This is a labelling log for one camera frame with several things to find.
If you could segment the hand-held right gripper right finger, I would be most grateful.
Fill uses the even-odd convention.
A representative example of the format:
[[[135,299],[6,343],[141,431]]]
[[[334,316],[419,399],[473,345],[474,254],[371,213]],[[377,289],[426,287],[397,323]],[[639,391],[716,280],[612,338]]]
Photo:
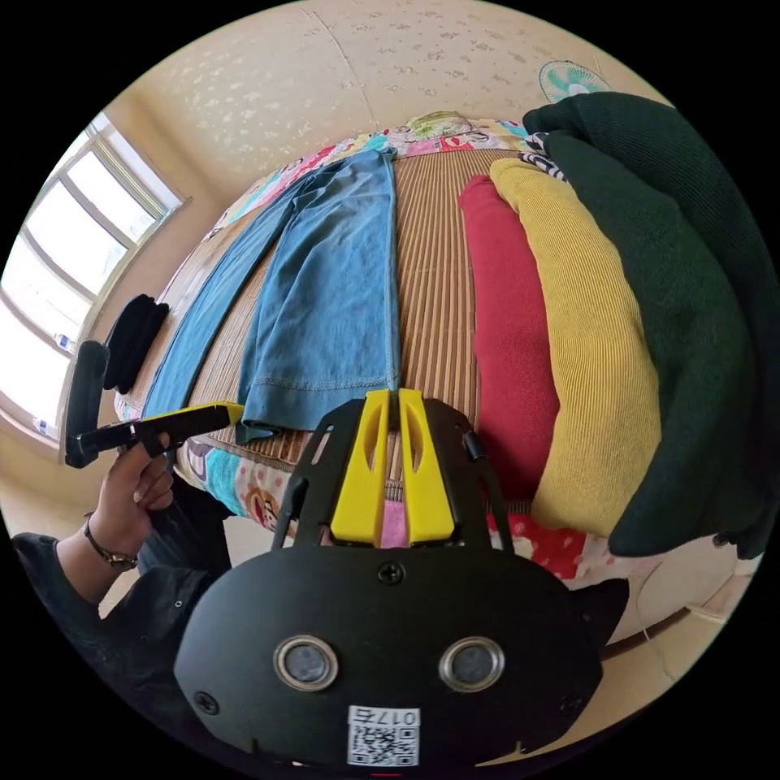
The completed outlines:
[[[398,392],[402,482],[409,545],[445,542],[455,524],[423,396]]]

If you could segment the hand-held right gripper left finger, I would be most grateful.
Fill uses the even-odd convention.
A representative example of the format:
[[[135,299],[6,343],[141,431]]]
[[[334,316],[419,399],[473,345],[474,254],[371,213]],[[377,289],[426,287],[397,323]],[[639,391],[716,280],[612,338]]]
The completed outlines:
[[[331,519],[331,536],[340,543],[381,543],[390,399],[387,389],[369,392],[364,399]]]

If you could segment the person's left hand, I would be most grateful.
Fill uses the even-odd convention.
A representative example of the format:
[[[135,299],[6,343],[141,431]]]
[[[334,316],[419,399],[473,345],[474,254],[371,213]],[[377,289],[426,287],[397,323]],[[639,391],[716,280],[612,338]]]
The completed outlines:
[[[103,480],[89,534],[115,560],[137,556],[153,532],[151,514],[172,502],[169,443],[166,433],[143,439],[117,457]]]

